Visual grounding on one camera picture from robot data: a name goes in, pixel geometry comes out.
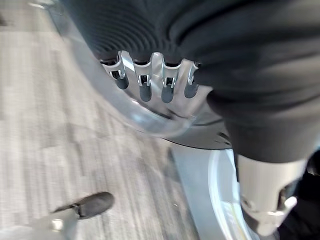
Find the black sleeve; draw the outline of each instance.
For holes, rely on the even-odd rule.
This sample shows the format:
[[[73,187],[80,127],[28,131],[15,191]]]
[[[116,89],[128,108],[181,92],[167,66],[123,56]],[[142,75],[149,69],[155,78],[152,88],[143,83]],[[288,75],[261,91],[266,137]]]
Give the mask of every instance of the black sleeve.
[[[195,72],[235,151],[308,157],[320,129],[319,0],[61,0],[97,58],[162,52]]]

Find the metal bracket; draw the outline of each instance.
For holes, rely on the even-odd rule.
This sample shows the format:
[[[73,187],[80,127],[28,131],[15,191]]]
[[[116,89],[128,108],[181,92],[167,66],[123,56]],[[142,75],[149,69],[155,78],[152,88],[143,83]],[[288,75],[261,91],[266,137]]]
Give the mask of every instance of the metal bracket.
[[[192,64],[192,67],[189,70],[189,75],[188,75],[188,84],[192,85],[193,81],[194,81],[194,73],[196,70],[198,70],[199,67],[196,66],[195,63]]]
[[[116,78],[113,75],[113,72],[118,72],[121,79],[123,79],[126,76],[125,65],[124,65],[124,63],[122,61],[122,58],[121,58],[120,54],[118,54],[118,59],[119,59],[118,62],[116,64],[113,64],[113,65],[107,65],[107,64],[101,62],[102,66],[104,67],[104,69],[107,71],[107,73],[110,74],[110,76],[114,80],[118,80],[119,78]]]
[[[151,84],[151,78],[152,78],[152,61],[149,61],[145,65],[139,65],[136,63],[133,63],[135,75],[138,80],[139,86],[143,85],[143,82],[141,80],[141,76],[146,76],[146,85],[150,86]]]
[[[166,88],[168,84],[171,84],[172,89],[175,87],[179,75],[180,66],[181,63],[178,66],[167,66],[165,64],[165,59],[162,58],[161,77],[164,88]],[[172,79],[172,83],[168,83],[168,78]]]

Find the black fabric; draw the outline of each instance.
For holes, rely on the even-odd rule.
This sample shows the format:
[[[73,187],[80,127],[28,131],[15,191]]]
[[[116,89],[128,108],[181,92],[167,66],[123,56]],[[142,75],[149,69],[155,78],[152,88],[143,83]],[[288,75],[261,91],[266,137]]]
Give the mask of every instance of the black fabric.
[[[320,129],[319,0],[61,0],[98,59],[126,50],[202,63],[234,150],[307,158]]]

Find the chrome metal part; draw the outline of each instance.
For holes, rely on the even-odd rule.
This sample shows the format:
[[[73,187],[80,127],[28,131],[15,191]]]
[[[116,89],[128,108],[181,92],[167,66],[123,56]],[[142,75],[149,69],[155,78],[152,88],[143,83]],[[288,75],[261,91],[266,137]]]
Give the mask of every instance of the chrome metal part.
[[[126,71],[125,71],[125,65],[122,61],[121,54],[118,53],[118,60],[117,63],[113,65],[107,65],[103,62],[103,59],[100,61],[102,63],[102,66],[106,70],[107,73],[114,79],[118,80],[117,77],[115,77],[114,72],[118,72],[119,77],[123,79],[126,76]]]
[[[179,76],[180,66],[181,64],[177,66],[167,66],[165,63],[165,59],[162,58],[161,77],[164,88],[166,88],[168,85],[170,85],[172,89],[175,87]]]
[[[198,69],[199,69],[199,67],[197,67],[196,63],[193,63],[192,67],[190,68],[189,75],[188,75],[188,84],[189,85],[193,84],[193,82],[194,82],[194,73]]]
[[[152,61],[150,60],[147,64],[140,65],[137,63],[133,63],[135,75],[138,81],[139,86],[143,85],[142,76],[146,76],[146,85],[151,85],[152,78]]]
[[[247,224],[262,236],[271,235],[297,204],[286,187],[304,174],[307,159],[270,163],[239,155],[241,207]]]

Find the gray floor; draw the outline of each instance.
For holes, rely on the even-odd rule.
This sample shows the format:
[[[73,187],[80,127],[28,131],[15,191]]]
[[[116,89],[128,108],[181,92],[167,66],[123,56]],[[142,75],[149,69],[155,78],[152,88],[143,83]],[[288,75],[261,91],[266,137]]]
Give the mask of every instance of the gray floor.
[[[198,239],[170,144],[95,101],[43,10],[0,0],[0,229],[110,191],[78,240]]]

